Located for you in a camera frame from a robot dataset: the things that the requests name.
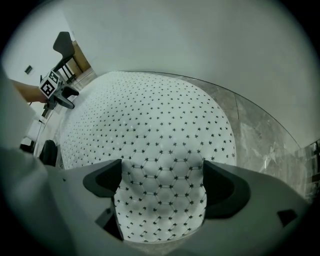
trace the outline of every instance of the white wall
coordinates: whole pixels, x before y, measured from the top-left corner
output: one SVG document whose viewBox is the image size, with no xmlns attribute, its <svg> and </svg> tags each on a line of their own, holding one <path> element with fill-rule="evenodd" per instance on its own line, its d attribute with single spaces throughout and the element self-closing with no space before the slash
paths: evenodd
<svg viewBox="0 0 320 256">
<path fill-rule="evenodd" d="M 230 89 L 301 147 L 320 138 L 320 77 L 307 38 L 265 0 L 69 0 L 65 16 L 101 75 L 155 71 Z"/>
<path fill-rule="evenodd" d="M 61 54 L 53 49 L 59 32 L 70 32 L 74 40 L 61 7 L 60 1 L 39 7 L 16 30 L 1 58 L 10 79 L 39 86 L 40 75 L 46 75 L 61 60 Z M 26 74 L 29 65 L 33 70 Z M 31 107 L 41 115 L 44 104 L 34 102 Z"/>
</svg>

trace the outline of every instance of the black chair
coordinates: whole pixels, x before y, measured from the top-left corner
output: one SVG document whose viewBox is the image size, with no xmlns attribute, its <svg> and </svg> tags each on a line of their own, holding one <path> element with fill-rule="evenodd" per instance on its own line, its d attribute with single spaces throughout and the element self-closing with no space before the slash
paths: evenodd
<svg viewBox="0 0 320 256">
<path fill-rule="evenodd" d="M 70 69 L 67 66 L 68 61 L 73 59 L 74 62 L 76 63 L 76 65 L 81 70 L 81 72 L 83 72 L 81 67 L 79 66 L 78 62 L 74 58 L 75 48 L 72 44 L 72 40 L 71 40 L 69 32 L 60 32 L 59 33 L 59 35 L 57 36 L 57 38 L 53 44 L 53 49 L 62 55 L 62 59 L 54 67 L 53 71 L 57 72 L 59 69 L 62 69 L 63 72 L 65 73 L 66 77 L 68 78 L 66 81 L 66 83 L 68 84 L 69 82 L 72 81 L 72 79 L 75 79 L 75 75 L 71 73 Z M 64 69 L 64 66 L 66 67 L 68 72 L 71 74 L 70 78 L 68 77 L 68 75 Z"/>
</svg>

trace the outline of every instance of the star-patterned surface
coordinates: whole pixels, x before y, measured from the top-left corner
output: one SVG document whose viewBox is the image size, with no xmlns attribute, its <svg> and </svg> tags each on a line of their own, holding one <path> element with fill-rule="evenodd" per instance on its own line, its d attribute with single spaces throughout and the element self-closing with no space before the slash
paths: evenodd
<svg viewBox="0 0 320 256">
<path fill-rule="evenodd" d="M 236 164 L 224 112 L 176 78 L 110 72 L 92 83 L 61 129 L 65 168 L 122 159 L 114 203 L 125 240 L 172 241 L 196 231 L 207 203 L 203 160 Z"/>
</svg>

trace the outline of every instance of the black padding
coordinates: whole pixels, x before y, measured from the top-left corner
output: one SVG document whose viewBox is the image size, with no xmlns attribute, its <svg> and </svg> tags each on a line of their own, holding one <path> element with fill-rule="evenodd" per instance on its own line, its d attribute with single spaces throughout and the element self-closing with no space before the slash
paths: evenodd
<svg viewBox="0 0 320 256">
<path fill-rule="evenodd" d="M 51 139 L 45 141 L 39 155 L 40 161 L 46 166 L 56 166 L 58 149 L 55 142 Z"/>
<path fill-rule="evenodd" d="M 93 171 L 83 178 L 84 187 L 100 198 L 112 198 L 122 180 L 121 159 Z"/>
<path fill-rule="evenodd" d="M 251 195 L 244 179 L 206 160 L 203 162 L 203 186 L 207 219 L 232 217 L 247 204 Z"/>
<path fill-rule="evenodd" d="M 292 209 L 281 210 L 281 211 L 278 211 L 277 214 L 282 222 L 283 227 L 285 227 L 290 222 L 292 222 L 296 217 L 298 217 L 296 212 Z"/>
</svg>

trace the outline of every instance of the hexagonal pattern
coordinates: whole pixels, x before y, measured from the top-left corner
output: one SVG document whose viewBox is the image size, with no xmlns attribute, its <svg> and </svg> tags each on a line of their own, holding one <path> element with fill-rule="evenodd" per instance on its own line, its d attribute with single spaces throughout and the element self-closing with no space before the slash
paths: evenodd
<svg viewBox="0 0 320 256">
<path fill-rule="evenodd" d="M 122 159 L 114 203 L 125 240 L 176 240 L 201 226 L 203 160 L 236 161 L 228 119 L 212 98 L 179 79 L 110 72 L 74 104 L 61 126 L 64 166 Z"/>
</svg>

